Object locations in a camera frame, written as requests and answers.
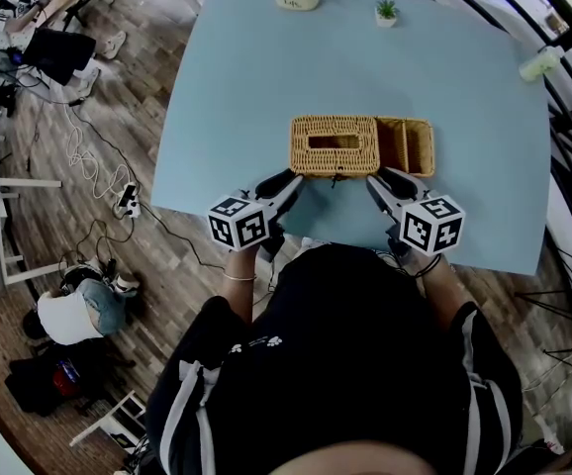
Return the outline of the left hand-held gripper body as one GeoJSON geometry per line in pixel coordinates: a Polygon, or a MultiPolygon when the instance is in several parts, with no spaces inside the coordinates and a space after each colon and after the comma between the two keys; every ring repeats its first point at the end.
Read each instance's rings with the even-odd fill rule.
{"type": "Polygon", "coordinates": [[[268,241],[277,215],[276,207],[266,200],[228,195],[209,208],[207,223],[213,242],[240,252],[268,241]]]}

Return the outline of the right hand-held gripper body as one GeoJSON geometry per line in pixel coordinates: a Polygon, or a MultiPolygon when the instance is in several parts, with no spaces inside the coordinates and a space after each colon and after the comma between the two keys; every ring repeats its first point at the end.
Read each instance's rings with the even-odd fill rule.
{"type": "Polygon", "coordinates": [[[465,212],[448,195],[407,203],[400,208],[398,240],[433,257],[458,247],[465,212]]]}

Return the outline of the wicker tissue box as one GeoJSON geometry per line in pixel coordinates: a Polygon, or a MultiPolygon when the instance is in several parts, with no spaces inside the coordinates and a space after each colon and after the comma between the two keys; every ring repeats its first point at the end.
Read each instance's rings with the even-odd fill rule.
{"type": "Polygon", "coordinates": [[[390,116],[300,116],[290,125],[290,169],[307,177],[352,178],[382,167],[419,178],[435,173],[427,120],[390,116]]]}

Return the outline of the person's right forearm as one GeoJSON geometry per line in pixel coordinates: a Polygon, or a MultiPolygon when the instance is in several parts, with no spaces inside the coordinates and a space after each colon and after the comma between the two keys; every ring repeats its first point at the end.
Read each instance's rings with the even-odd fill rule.
{"type": "Polygon", "coordinates": [[[466,303],[464,287],[443,256],[421,279],[433,314],[440,327],[447,331],[466,303]]]}

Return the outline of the person's left forearm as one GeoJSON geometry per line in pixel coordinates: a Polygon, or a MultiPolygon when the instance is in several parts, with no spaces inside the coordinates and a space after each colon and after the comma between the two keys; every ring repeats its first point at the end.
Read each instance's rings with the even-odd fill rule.
{"type": "Polygon", "coordinates": [[[252,322],[255,264],[258,245],[231,252],[223,273],[220,294],[246,324],[252,322]]]}

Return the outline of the white power strip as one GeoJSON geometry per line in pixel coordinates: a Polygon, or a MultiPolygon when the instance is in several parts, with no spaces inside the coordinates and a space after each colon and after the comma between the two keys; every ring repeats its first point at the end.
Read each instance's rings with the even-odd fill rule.
{"type": "Polygon", "coordinates": [[[137,190],[138,196],[137,196],[137,203],[133,206],[127,207],[127,208],[119,208],[117,206],[117,203],[119,201],[120,198],[120,194],[117,197],[117,200],[113,206],[113,214],[118,218],[118,219],[122,219],[124,217],[128,217],[131,219],[135,219],[137,218],[140,214],[141,214],[141,204],[140,204],[140,199],[139,199],[139,188],[137,190]]]}

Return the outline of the person's black shirt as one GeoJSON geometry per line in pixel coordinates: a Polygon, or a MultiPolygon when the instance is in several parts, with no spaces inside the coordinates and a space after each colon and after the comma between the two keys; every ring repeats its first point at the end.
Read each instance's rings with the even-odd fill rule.
{"type": "Polygon", "coordinates": [[[522,426],[477,305],[444,331],[422,279],[340,244],[286,264],[250,324],[208,299],[146,410],[164,475],[497,475],[522,426]]]}

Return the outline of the small white potted plant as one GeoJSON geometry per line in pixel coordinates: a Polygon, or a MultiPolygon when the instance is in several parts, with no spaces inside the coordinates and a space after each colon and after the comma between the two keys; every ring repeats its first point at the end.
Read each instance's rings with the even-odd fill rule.
{"type": "Polygon", "coordinates": [[[398,9],[393,0],[379,0],[375,7],[375,20],[378,27],[391,28],[396,24],[398,9]]]}

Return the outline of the pale green bottle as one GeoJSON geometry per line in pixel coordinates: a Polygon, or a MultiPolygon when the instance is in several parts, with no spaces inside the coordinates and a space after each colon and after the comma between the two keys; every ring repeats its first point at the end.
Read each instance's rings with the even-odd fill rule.
{"type": "Polygon", "coordinates": [[[526,82],[533,82],[556,68],[564,54],[565,51],[562,47],[544,47],[533,58],[527,60],[519,67],[521,79],[526,82]]]}

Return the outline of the white step stool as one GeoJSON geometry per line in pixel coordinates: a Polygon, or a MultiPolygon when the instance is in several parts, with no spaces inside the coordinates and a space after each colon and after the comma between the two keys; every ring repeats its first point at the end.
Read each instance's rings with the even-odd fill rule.
{"type": "Polygon", "coordinates": [[[128,454],[133,454],[145,437],[145,404],[131,390],[101,419],[97,420],[69,443],[74,447],[93,432],[102,431],[128,454]]]}

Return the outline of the black bag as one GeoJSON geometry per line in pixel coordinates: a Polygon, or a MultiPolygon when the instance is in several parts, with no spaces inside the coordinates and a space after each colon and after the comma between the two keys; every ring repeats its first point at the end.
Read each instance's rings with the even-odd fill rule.
{"type": "Polygon", "coordinates": [[[62,345],[45,342],[30,358],[9,362],[5,385],[20,409],[48,417],[71,404],[86,417],[100,401],[110,401],[108,386],[116,376],[107,350],[92,340],[62,345]]]}

